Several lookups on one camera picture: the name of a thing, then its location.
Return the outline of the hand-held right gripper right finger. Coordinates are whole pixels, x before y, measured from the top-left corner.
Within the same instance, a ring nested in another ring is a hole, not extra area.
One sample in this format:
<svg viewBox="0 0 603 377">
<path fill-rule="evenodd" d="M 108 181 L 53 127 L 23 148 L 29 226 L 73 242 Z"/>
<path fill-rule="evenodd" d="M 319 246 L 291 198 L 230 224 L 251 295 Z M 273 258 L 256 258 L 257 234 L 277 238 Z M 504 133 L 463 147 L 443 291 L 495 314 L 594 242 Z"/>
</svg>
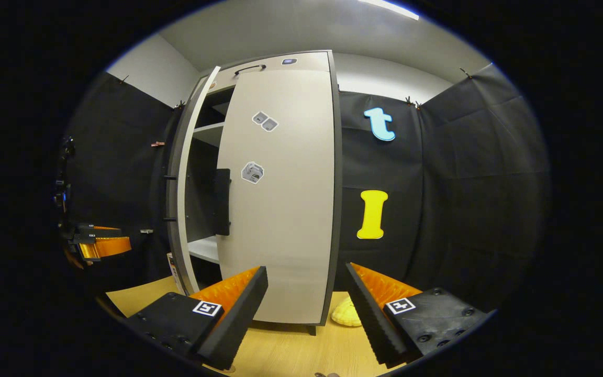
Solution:
<svg viewBox="0 0 603 377">
<path fill-rule="evenodd" d="M 443 288 L 421 291 L 348 262 L 349 296 L 378 363 L 419 365 L 460 343 L 489 319 Z"/>
</svg>

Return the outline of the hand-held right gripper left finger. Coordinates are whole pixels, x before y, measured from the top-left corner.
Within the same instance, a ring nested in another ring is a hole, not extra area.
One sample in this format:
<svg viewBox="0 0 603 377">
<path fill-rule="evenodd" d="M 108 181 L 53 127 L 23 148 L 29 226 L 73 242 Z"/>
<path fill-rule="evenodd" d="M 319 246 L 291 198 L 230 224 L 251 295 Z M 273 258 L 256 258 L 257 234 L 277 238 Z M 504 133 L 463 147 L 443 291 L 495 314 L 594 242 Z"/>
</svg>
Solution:
<svg viewBox="0 0 603 377">
<path fill-rule="evenodd" d="M 124 326 L 177 358 L 228 370 L 267 288 L 266 267 L 254 267 L 189 296 L 165 293 Z"/>
</svg>

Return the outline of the white and grey cabinet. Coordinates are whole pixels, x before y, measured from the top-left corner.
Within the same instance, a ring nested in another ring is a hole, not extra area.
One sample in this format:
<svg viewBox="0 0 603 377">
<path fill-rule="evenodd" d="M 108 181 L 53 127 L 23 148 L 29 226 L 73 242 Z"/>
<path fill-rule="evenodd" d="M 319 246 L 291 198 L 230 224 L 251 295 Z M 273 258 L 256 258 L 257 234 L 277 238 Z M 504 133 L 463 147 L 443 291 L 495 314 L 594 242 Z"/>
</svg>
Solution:
<svg viewBox="0 0 603 377">
<path fill-rule="evenodd" d="M 341 227 L 341 121 L 340 106 L 338 101 L 337 69 L 331 50 L 310 50 L 302 52 L 327 52 L 329 59 L 329 70 L 331 88 L 333 93 L 333 119 L 335 126 L 335 194 L 333 205 L 333 231 L 332 231 L 332 259 L 330 261 L 330 278 L 328 282 L 328 293 L 326 296 L 325 317 L 320 326 L 300 324 L 277 324 L 256 320 L 262 324 L 277 327 L 304 328 L 310 336 L 316 336 L 321 327 L 325 326 L 329 317 L 330 301 L 335 278 L 337 276 L 338 262 L 338 234 Z M 226 67 L 241 64 L 258 58 L 228 64 Z M 211 124 L 225 122 L 227 110 L 237 79 L 220 80 L 215 79 L 211 84 L 207 96 L 201 108 L 196 127 L 209 126 Z M 204 286 L 226 279 L 222 276 L 217 238 L 220 235 L 228 235 L 230 222 L 228 220 L 228 187 L 230 184 L 230 171 L 218 169 L 217 160 L 219 148 L 194 139 L 192 136 L 191 150 L 187 162 L 186 182 L 186 229 L 189 247 L 189 259 L 192 263 L 194 276 L 198 283 L 198 291 Z"/>
</svg>

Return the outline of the white cabinet shelf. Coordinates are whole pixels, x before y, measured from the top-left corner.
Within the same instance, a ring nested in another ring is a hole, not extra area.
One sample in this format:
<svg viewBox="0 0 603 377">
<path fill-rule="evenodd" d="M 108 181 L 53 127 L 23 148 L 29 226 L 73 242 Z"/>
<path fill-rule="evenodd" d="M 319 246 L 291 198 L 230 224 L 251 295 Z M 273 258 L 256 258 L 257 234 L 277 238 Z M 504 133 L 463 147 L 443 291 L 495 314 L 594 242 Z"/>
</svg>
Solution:
<svg viewBox="0 0 603 377">
<path fill-rule="evenodd" d="M 224 125 L 225 122 L 219 122 L 209 126 L 196 127 L 192 138 L 219 148 Z"/>
</svg>

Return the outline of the yellow ridged object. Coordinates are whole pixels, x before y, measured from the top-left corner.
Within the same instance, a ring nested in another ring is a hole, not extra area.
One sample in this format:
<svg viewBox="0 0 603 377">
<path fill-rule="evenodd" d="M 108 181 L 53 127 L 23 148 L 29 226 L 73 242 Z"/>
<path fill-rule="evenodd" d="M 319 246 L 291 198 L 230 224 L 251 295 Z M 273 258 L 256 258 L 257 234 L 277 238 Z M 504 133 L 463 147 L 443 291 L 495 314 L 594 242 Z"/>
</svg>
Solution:
<svg viewBox="0 0 603 377">
<path fill-rule="evenodd" d="M 346 297 L 332 311 L 331 318 L 333 322 L 345 327 L 361 327 L 362 322 L 352 299 Z"/>
</svg>

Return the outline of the small printed box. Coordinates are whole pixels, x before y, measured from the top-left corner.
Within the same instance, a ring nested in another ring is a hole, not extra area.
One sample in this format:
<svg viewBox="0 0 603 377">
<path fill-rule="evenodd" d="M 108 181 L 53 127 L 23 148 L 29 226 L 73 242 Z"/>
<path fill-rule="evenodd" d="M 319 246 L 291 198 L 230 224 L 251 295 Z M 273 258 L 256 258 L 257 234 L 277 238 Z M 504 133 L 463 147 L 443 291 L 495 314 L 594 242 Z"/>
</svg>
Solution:
<svg viewBox="0 0 603 377">
<path fill-rule="evenodd" d="M 172 277 L 174 278 L 175 286 L 177 287 L 178 293 L 186 294 L 186 290 L 183 285 L 182 277 L 180 276 L 179 270 L 177 268 L 174 255 L 172 255 L 172 253 L 169 252 L 166 254 L 166 258 L 167 258 L 167 262 L 168 262 Z"/>
</svg>

